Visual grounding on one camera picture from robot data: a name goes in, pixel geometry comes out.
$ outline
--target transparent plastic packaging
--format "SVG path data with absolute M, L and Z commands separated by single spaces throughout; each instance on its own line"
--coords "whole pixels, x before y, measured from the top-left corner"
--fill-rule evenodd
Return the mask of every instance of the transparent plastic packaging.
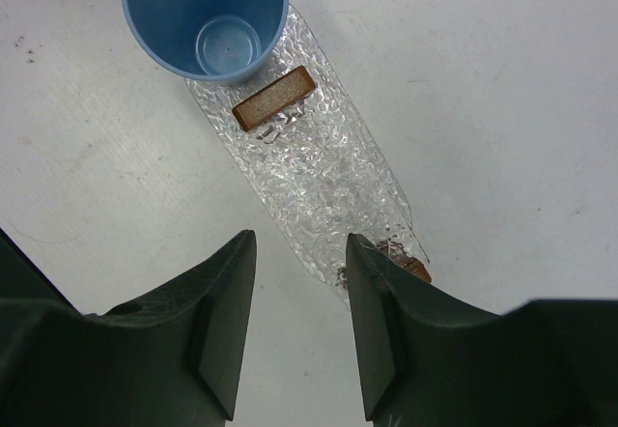
M 252 131 L 232 108 L 293 68 L 318 84 L 305 100 Z M 302 264 L 348 302 L 341 268 L 348 233 L 402 247 L 428 264 L 406 196 L 302 16 L 290 6 L 264 66 L 234 88 L 186 80 Z

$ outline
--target white table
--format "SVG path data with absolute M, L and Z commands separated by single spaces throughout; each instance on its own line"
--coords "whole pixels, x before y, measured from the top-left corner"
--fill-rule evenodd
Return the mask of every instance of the white table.
M 292 2 L 407 194 L 437 287 L 493 311 L 618 296 L 618 0 Z M 0 109 L 0 226 L 80 311 L 252 228 L 234 425 L 364 425 L 348 310 L 120 0 L 0 0 Z

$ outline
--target cup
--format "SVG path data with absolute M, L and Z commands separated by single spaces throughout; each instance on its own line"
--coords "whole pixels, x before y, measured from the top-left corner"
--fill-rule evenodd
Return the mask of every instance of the cup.
M 223 84 L 253 74 L 275 47 L 289 0 L 123 0 L 146 52 L 180 76 Z

